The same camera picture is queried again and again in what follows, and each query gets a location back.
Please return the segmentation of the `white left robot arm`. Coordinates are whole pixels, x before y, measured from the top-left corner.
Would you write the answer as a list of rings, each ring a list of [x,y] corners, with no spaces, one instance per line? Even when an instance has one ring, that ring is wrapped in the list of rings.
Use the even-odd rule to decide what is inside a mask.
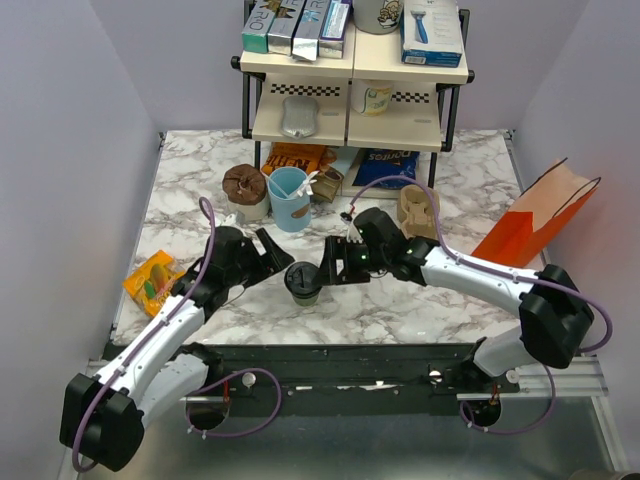
[[[97,464],[121,470],[141,445],[153,411],[193,390],[209,395],[220,387],[217,365],[178,350],[227,302],[232,288],[257,285],[293,263],[265,229],[256,235],[262,251],[235,227],[214,228],[204,255],[176,281],[143,332],[96,374],[70,380],[59,440],[71,449],[77,472]]]

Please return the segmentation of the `white printed paper cup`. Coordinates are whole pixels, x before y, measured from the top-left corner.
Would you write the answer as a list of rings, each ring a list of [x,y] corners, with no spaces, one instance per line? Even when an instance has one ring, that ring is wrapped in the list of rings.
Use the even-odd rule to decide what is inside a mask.
[[[365,117],[386,112],[393,91],[393,83],[382,80],[353,79],[350,94],[351,109]]]

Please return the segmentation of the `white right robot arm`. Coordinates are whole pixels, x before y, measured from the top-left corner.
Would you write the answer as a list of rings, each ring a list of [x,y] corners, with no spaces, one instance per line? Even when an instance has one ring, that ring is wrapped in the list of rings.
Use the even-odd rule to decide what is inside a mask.
[[[439,241],[406,237],[377,207],[356,216],[355,239],[329,236],[316,287],[367,283],[374,273],[457,291],[519,319],[518,326],[478,340],[459,368],[462,384],[480,392],[509,370],[540,363],[565,369],[578,353],[594,315],[567,272],[506,267],[448,251]]]

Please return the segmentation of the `green paper coffee cup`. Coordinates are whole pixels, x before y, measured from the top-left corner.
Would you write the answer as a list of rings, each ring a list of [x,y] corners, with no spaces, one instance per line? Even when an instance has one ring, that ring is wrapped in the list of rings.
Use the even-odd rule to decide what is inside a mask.
[[[318,297],[319,297],[319,290],[313,291],[311,293],[306,293],[306,294],[292,294],[293,300],[294,302],[302,307],[309,307],[309,306],[313,306],[317,301],[318,301]]]

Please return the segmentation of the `purple white toothpaste box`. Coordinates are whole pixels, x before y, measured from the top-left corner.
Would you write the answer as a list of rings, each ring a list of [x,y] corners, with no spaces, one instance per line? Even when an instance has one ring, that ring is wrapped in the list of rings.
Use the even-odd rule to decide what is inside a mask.
[[[343,57],[351,9],[350,0],[330,2],[319,36],[318,55],[321,58],[341,59]]]

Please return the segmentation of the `black plastic cup lid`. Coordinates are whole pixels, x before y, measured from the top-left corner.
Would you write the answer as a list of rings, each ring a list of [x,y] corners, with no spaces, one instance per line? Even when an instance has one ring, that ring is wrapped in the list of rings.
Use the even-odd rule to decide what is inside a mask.
[[[306,294],[321,290],[313,283],[318,267],[310,262],[301,261],[293,263],[285,272],[284,284],[287,290],[293,294]]]

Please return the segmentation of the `orange snack bag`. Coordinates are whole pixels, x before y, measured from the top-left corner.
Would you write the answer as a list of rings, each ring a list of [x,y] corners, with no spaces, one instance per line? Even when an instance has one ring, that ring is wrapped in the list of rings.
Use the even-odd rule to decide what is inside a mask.
[[[271,146],[261,171],[271,175],[279,168],[294,167],[306,174],[313,171],[324,172],[336,159],[337,151],[324,145],[276,142]]]

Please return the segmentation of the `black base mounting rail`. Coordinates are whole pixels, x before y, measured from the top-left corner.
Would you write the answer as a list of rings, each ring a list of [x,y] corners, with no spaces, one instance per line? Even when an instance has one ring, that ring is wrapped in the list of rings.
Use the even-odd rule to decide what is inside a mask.
[[[506,376],[469,372],[471,343],[408,345],[237,345],[180,348],[204,361],[205,382],[246,368],[257,379],[229,383],[234,417],[270,414],[282,390],[282,416],[454,415],[462,398],[484,401],[517,394]]]

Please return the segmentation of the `orange paper gift bag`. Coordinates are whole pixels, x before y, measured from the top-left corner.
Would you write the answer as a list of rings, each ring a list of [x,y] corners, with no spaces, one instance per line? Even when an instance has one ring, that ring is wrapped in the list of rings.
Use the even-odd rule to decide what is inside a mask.
[[[556,161],[508,208],[473,251],[477,258],[525,267],[568,224],[597,190],[601,179],[587,179]]]

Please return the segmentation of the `brown and white pouch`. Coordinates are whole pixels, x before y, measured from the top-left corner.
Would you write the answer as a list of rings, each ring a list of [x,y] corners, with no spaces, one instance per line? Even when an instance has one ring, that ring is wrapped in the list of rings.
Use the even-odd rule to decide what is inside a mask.
[[[260,221],[268,215],[266,179],[255,167],[239,164],[230,168],[224,174],[222,188],[230,212],[240,214],[246,222]]]

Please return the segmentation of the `blue Doritos chip bag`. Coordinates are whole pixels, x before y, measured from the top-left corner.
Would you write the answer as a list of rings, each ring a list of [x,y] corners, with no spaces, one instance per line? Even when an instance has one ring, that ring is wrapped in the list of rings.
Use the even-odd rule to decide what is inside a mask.
[[[365,149],[355,176],[355,186],[365,186],[387,176],[416,179],[420,153],[410,150]]]

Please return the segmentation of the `brown cardboard cup carrier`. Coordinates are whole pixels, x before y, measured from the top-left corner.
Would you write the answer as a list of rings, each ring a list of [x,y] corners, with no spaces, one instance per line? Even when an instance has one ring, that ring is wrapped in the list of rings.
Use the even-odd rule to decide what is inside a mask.
[[[419,186],[407,185],[400,190],[397,202],[397,219],[406,238],[421,236],[437,240],[434,205],[440,208],[439,195],[428,188],[428,196]]]

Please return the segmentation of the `teal toothpaste box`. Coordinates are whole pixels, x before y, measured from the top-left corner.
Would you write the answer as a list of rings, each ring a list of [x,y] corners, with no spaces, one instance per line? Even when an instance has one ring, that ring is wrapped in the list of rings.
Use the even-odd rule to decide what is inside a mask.
[[[280,0],[255,2],[242,31],[245,51],[261,54],[268,52],[268,33],[280,4]]]

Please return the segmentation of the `grey cartoon mug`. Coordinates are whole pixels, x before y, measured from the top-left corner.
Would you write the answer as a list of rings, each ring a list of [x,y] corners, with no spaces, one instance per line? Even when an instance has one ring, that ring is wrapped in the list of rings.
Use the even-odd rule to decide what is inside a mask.
[[[404,10],[403,0],[353,0],[353,18],[357,29],[382,35],[397,29]]]

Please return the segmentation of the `olive brown small package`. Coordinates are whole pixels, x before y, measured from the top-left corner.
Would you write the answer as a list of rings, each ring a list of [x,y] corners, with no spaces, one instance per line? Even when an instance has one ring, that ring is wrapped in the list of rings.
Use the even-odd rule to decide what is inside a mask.
[[[311,184],[312,194],[318,201],[332,203],[341,190],[344,175],[334,168],[321,171]]]

